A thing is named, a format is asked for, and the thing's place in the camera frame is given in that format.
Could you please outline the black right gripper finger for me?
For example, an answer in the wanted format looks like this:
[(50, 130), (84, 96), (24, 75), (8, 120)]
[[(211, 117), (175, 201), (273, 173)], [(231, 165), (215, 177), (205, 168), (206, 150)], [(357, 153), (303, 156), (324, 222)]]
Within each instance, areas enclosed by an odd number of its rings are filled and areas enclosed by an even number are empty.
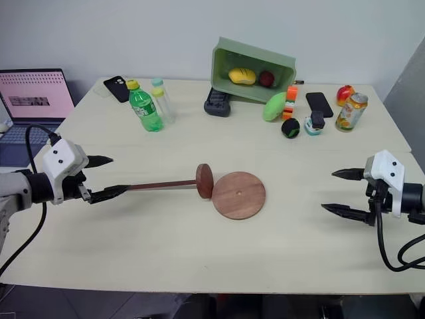
[(321, 206), (328, 210), (329, 212), (338, 215), (345, 219), (351, 219), (355, 221), (361, 221), (370, 225), (369, 223), (369, 213), (366, 211), (361, 211), (358, 209), (352, 209), (348, 205), (336, 204), (336, 203), (325, 203), (321, 204)]
[(331, 175), (342, 178), (342, 179), (360, 181), (364, 179), (364, 169), (363, 168), (340, 169), (340, 170), (332, 172)]

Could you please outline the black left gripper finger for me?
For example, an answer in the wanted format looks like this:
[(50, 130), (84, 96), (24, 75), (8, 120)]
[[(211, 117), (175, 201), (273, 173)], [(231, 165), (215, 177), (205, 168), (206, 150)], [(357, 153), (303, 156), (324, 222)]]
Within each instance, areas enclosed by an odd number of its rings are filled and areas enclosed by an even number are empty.
[(90, 198), (88, 200), (89, 204), (95, 204), (103, 201), (107, 201), (113, 199), (123, 193), (125, 193), (129, 189), (128, 185), (114, 185), (110, 187), (106, 187), (101, 191), (92, 192), (90, 189), (89, 194)]
[(112, 158), (109, 158), (106, 156), (88, 156), (88, 163), (86, 167), (87, 168), (100, 167), (102, 165), (106, 165), (113, 161), (114, 160)]

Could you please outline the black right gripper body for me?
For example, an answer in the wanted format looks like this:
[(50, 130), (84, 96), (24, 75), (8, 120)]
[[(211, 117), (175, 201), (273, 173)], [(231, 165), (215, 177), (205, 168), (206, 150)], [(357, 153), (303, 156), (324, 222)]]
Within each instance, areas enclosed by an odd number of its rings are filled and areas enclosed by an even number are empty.
[(388, 184), (382, 179), (368, 182), (365, 192), (369, 198), (369, 213), (367, 213), (366, 224), (374, 226), (377, 213), (389, 213), (392, 211), (392, 195), (388, 189)]

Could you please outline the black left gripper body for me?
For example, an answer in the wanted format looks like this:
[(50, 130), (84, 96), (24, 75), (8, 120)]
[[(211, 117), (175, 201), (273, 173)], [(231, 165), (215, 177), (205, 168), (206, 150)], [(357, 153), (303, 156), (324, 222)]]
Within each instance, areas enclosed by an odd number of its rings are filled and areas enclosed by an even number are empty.
[(86, 176), (83, 171), (78, 172), (76, 175), (69, 175), (62, 181), (63, 199), (65, 201), (69, 199), (83, 199), (89, 201), (91, 199), (91, 193), (83, 183), (86, 181)]

